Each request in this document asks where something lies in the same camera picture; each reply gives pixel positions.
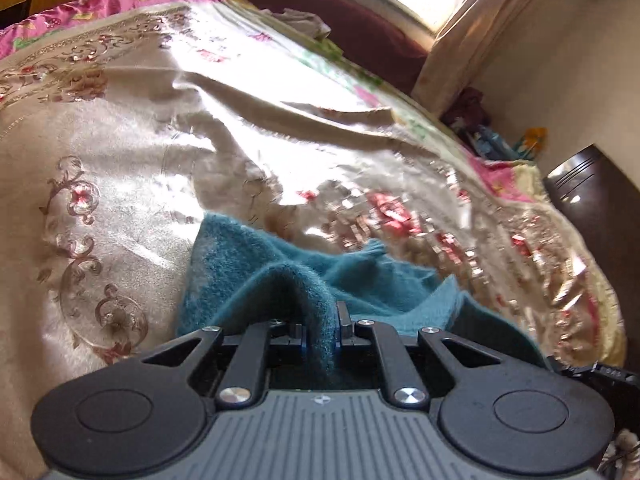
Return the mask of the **pile of clothes in corner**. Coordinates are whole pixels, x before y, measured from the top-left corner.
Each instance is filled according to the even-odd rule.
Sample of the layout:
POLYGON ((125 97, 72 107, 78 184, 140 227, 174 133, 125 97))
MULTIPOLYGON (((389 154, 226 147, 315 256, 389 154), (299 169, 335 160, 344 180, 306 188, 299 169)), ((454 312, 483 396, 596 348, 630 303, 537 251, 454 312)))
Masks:
POLYGON ((440 121, 476 156, 488 160, 517 160, 516 151, 491 128, 483 98, 480 90, 464 88, 440 116, 440 121))

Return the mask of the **teal fuzzy sweater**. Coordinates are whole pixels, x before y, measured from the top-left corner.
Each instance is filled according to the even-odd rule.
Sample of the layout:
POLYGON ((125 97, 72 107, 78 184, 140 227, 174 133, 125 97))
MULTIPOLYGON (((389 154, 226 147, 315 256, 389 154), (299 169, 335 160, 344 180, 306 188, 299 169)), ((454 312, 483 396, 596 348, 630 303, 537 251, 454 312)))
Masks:
POLYGON ((479 304, 454 276, 397 260, 379 240, 358 252, 299 248, 222 214, 206 214, 177 311, 179 336, 217 325, 229 334, 278 318, 308 330, 311 366, 337 388, 337 305, 349 316, 414 336, 427 326, 544 366, 538 346, 513 323, 479 304))

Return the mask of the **grey crumpled cloth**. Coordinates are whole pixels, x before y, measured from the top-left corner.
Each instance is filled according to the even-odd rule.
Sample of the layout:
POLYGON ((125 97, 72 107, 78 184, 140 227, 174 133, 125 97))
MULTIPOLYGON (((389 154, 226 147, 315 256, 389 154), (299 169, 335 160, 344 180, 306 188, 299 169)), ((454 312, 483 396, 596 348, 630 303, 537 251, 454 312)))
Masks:
POLYGON ((273 13, 272 16, 314 40, 325 40, 332 32, 331 27, 320 16, 310 12, 285 8, 283 12, 273 13))

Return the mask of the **dark red sofa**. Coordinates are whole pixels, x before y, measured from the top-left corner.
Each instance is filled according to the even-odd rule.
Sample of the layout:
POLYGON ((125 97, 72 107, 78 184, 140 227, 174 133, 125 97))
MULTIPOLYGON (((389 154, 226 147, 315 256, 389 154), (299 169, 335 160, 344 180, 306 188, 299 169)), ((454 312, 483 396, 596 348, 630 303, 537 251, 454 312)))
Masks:
POLYGON ((427 59, 427 50, 399 27, 356 0, 248 0, 259 9, 286 9, 318 15, 345 58, 409 94, 427 59))

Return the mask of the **dark wooden headboard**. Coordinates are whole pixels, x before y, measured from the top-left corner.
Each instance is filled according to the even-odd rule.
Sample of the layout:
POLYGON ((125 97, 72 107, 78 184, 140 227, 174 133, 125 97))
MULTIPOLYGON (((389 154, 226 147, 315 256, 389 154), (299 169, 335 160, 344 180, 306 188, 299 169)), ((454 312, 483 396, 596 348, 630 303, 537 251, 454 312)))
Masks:
POLYGON ((591 144, 544 177, 553 205, 582 234, 616 292, 627 335, 626 367, 639 369, 639 190, 591 144))

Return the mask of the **yellow orange toy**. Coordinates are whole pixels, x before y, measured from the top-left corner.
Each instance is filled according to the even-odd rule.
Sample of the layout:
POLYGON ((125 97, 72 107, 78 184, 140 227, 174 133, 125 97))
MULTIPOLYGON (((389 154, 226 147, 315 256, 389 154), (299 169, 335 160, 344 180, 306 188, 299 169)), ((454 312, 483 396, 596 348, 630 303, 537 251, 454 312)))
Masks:
POLYGON ((544 127, 528 128, 514 146, 521 159, 535 160, 546 145, 548 129, 544 127))

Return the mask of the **beige curtain right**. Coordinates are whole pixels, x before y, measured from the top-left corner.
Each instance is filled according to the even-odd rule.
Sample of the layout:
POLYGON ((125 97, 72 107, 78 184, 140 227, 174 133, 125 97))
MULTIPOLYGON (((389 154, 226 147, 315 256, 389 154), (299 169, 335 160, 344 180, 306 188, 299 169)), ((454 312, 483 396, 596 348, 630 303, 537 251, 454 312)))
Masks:
POLYGON ((463 0, 436 34, 411 95, 442 116, 510 47, 531 68, 560 42, 574 0, 463 0))

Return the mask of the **floral satin bedspread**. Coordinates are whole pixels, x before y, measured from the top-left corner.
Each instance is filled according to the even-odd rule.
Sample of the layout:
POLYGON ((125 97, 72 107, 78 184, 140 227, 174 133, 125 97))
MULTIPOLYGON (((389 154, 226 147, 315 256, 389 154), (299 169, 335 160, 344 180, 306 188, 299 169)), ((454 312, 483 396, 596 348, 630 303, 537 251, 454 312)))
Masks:
POLYGON ((35 403, 169 339, 209 211, 300 247, 382 240, 570 364, 625 361, 620 304, 529 162, 228 0, 76 0, 1 34, 1 474, 35 403))

